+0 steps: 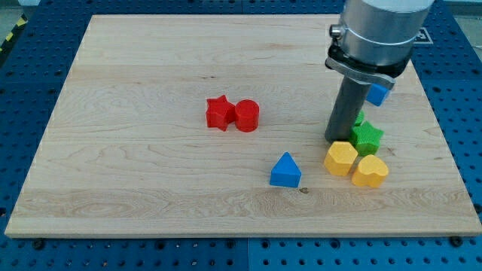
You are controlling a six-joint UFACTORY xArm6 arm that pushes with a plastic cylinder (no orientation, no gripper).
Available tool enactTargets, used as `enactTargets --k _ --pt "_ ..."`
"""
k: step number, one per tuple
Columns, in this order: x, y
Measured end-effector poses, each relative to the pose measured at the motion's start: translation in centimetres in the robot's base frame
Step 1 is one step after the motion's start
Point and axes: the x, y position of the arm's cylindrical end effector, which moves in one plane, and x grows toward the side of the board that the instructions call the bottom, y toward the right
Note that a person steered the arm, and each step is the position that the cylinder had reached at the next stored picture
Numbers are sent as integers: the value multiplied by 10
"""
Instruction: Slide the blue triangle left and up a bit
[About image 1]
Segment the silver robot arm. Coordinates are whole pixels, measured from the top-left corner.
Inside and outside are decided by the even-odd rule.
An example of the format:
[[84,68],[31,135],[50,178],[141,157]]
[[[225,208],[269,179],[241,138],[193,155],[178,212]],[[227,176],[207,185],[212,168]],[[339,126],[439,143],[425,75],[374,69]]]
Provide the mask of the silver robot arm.
[[434,0],[347,0],[330,26],[325,64],[366,84],[392,89],[405,70]]

